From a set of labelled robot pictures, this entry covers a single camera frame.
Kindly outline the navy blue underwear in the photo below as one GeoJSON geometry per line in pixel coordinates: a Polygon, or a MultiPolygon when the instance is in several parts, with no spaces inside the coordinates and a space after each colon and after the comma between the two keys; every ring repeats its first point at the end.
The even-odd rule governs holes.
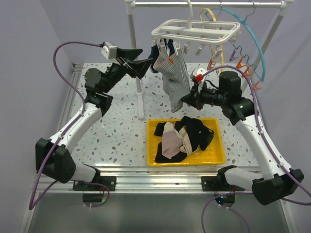
{"type": "Polygon", "coordinates": [[[158,71],[154,69],[154,65],[155,65],[155,62],[159,58],[159,55],[160,55],[160,41],[162,41],[164,43],[164,47],[166,48],[166,50],[169,51],[170,56],[175,53],[173,40],[171,40],[171,39],[167,40],[166,38],[162,38],[162,39],[154,38],[152,40],[151,52],[150,52],[150,55],[148,57],[149,59],[150,58],[153,59],[153,63],[150,66],[150,70],[152,73],[158,73],[158,71]]]}

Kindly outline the yellow round clip hanger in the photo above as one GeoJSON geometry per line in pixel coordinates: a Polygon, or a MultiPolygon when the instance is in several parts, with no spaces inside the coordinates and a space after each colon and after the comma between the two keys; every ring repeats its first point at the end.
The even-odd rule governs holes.
{"type": "MultiPolygon", "coordinates": [[[[216,22],[217,18],[214,15],[213,11],[209,8],[202,8],[200,11],[200,19],[202,21],[205,20],[204,16],[203,16],[203,12],[206,11],[207,13],[209,13],[209,15],[211,16],[211,21],[216,22]]],[[[225,59],[224,59],[224,52],[223,52],[223,46],[222,45],[218,45],[215,47],[215,49],[213,49],[211,46],[209,46],[209,50],[211,52],[211,59],[208,63],[207,66],[207,70],[211,70],[212,68],[215,68],[217,59],[220,58],[220,65],[223,66],[225,64],[225,59]]]]}

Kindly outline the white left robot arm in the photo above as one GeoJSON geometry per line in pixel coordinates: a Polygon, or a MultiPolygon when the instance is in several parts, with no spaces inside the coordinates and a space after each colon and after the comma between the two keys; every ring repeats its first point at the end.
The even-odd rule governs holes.
{"type": "Polygon", "coordinates": [[[109,110],[113,97],[108,93],[126,75],[142,79],[154,59],[138,60],[142,49],[113,48],[108,58],[112,64],[102,72],[90,68],[85,73],[86,96],[74,117],[49,139],[39,139],[35,145],[35,165],[37,175],[46,175],[57,182],[84,183],[89,190],[97,190],[101,185],[101,175],[97,168],[78,164],[72,156],[77,143],[109,110]]]}

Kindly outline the blue round clip hanger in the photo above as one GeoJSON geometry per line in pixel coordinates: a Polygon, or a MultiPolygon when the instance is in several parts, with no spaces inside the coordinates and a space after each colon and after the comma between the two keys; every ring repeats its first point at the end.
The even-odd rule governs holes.
{"type": "Polygon", "coordinates": [[[259,83],[262,83],[265,80],[265,76],[266,76],[266,70],[267,70],[267,65],[266,65],[266,60],[264,57],[264,53],[263,53],[263,49],[260,46],[259,40],[257,38],[257,36],[255,35],[255,33],[253,32],[253,30],[251,29],[251,27],[246,23],[246,20],[249,16],[246,16],[245,19],[243,19],[241,16],[239,16],[238,14],[236,14],[235,12],[227,9],[227,8],[223,8],[223,7],[213,7],[212,10],[219,10],[220,12],[226,12],[229,13],[230,15],[232,15],[233,17],[235,17],[248,31],[248,33],[251,35],[258,53],[259,53],[259,61],[258,62],[254,62],[256,64],[256,66],[259,64],[259,62],[261,62],[261,66],[262,66],[262,75],[261,77],[258,78],[259,80],[253,85],[253,89],[254,90],[262,90],[262,87],[259,87],[259,83]]]}

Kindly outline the black underwear beige waistband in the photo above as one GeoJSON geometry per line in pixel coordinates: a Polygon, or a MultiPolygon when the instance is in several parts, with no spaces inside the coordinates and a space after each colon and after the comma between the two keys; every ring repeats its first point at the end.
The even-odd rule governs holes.
{"type": "Polygon", "coordinates": [[[175,123],[174,128],[178,131],[183,143],[179,149],[187,155],[198,150],[205,151],[214,138],[214,131],[196,118],[184,116],[175,123]]]}

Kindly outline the grey striped underwear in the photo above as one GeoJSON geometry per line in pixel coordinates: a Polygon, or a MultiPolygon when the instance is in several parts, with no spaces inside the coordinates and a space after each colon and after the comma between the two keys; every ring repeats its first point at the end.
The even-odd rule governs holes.
{"type": "Polygon", "coordinates": [[[169,56],[167,50],[161,48],[154,69],[162,74],[163,90],[169,96],[171,112],[177,112],[183,107],[181,99],[190,93],[190,80],[183,50],[178,49],[169,56]]]}

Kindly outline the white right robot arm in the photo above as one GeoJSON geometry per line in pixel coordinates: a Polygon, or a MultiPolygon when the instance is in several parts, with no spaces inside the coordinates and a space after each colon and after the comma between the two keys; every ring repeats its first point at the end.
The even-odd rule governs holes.
{"type": "Polygon", "coordinates": [[[262,205],[291,195],[304,179],[300,169],[293,169],[277,150],[265,130],[254,101],[242,96],[241,78],[234,71],[221,72],[219,86],[208,88],[202,69],[190,76],[194,85],[182,101],[201,110],[205,104],[221,107],[222,113],[246,140],[261,169],[260,174],[235,165],[217,172],[211,188],[226,191],[239,187],[251,191],[262,205]]]}

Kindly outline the pink beige underwear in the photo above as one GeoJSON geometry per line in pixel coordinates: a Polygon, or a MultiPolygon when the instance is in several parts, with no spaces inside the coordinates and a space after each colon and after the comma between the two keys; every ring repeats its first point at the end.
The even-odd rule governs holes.
{"type": "Polygon", "coordinates": [[[182,138],[174,125],[166,122],[162,134],[162,155],[168,159],[172,159],[180,152],[183,145],[182,138]]]}

